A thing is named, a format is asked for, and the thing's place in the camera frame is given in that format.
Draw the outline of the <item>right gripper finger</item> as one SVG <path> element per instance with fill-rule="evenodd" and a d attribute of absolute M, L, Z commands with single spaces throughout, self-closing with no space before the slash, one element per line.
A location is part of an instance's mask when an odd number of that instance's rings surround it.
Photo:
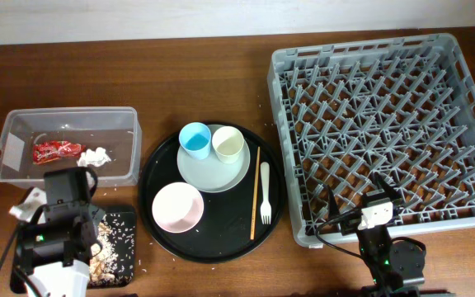
<path fill-rule="evenodd" d="M 338 205 L 336 203 L 336 198 L 333 190 L 327 186 L 327 197 L 328 197 L 328 218 L 333 219 L 340 214 Z"/>
<path fill-rule="evenodd" d="M 376 182 L 376 185 L 378 186 L 379 189 L 383 190 L 384 194 L 386 195 L 387 198 L 390 199 L 391 202 L 394 202 L 396 200 L 400 200 L 401 196 L 400 194 L 392 187 L 390 186 L 379 173 L 374 174 L 374 180 Z"/>

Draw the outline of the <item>food scraps and rice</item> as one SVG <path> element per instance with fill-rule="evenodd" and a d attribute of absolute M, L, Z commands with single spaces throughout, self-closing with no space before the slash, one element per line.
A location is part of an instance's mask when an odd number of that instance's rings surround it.
<path fill-rule="evenodd" d="M 92 247 L 88 289 L 122 287 L 134 278 L 136 215 L 108 213 L 98 225 L 98 244 Z"/>

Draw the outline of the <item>white paper napkin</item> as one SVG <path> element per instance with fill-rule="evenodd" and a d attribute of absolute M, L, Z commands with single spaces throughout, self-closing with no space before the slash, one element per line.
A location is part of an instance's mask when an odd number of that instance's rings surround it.
<path fill-rule="evenodd" d="M 87 149 L 81 153 L 80 158 L 77 160 L 77 165 L 79 167 L 101 167 L 110 161 L 111 158 L 107 155 L 106 150 L 98 147 L 96 150 Z"/>

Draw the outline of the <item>pink bowl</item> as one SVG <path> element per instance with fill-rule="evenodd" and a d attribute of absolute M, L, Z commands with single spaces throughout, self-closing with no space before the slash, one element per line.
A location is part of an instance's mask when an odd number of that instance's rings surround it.
<path fill-rule="evenodd" d="M 157 226 L 168 233 L 184 233 L 193 229 L 204 213 L 200 192 L 185 182 L 164 186 L 154 197 L 152 215 Z"/>

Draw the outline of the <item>light blue plastic cup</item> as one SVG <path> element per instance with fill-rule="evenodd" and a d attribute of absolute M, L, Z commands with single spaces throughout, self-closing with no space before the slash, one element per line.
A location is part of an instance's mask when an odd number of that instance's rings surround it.
<path fill-rule="evenodd" d="M 200 122 L 191 122 L 185 125 L 179 133 L 181 147 L 197 160 L 203 160 L 209 156 L 211 138 L 209 127 Z"/>

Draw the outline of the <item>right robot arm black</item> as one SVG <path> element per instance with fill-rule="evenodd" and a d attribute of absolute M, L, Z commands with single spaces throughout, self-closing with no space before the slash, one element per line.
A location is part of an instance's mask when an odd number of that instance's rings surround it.
<path fill-rule="evenodd" d="M 329 225 L 337 226 L 343 235 L 356 235 L 357 254 L 323 238 L 319 241 L 361 259 L 369 268 L 374 283 L 361 289 L 363 296 L 419 296 L 419 286 L 425 282 L 426 245 L 413 238 L 390 236 L 388 226 L 404 209 L 401 196 L 380 174 L 372 174 L 371 180 L 377 189 L 363 194 L 361 205 L 344 213 L 329 190 L 328 217 L 314 235 L 320 238 L 319 232 Z"/>

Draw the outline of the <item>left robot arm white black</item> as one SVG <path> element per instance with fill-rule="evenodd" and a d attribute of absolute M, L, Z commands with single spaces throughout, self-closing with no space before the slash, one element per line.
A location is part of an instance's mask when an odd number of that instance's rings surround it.
<path fill-rule="evenodd" d="M 98 226 L 106 212 L 92 203 L 98 176 L 88 167 L 47 172 L 9 214 L 17 219 L 0 258 L 0 272 L 16 245 L 11 275 L 29 296 L 84 296 Z"/>

